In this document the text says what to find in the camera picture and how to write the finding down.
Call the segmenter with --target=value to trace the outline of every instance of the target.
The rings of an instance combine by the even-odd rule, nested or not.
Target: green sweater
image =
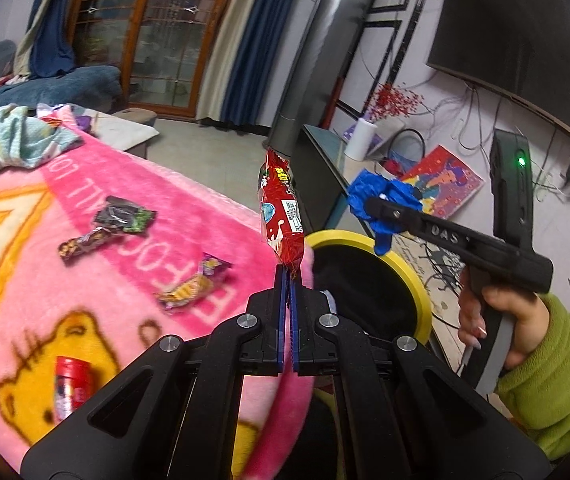
[[[570,452],[570,314],[542,296],[549,329],[527,360],[503,376],[496,393],[550,460]]]

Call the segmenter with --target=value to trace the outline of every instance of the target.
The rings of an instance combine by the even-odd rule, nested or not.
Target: colorful picture
[[[414,186],[414,196],[422,210],[439,218],[449,218],[484,184],[464,162],[443,146],[438,146],[403,178]]]

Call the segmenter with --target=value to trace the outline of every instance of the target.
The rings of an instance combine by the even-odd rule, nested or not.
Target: blue sofa
[[[11,72],[15,52],[13,41],[0,41],[0,77]],[[120,70],[113,66],[88,66],[64,76],[2,86],[0,106],[14,103],[35,109],[39,103],[75,103],[107,113],[121,95]]]

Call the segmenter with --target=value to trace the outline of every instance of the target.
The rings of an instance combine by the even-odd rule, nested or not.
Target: yellow cartoon bear
[[[92,364],[94,391],[113,379],[120,367],[114,352],[88,312],[72,312],[45,342],[26,334],[31,353],[21,360],[16,375],[0,383],[2,418],[33,446],[54,427],[54,368],[57,356]]]

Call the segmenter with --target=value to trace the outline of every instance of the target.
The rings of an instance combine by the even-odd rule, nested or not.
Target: paper towel roll
[[[367,151],[369,150],[369,145],[371,144],[374,134],[376,133],[377,126],[370,123],[364,119],[359,119],[354,129],[354,133],[351,136],[350,142],[348,142],[345,148],[345,155],[353,160],[363,160]]]

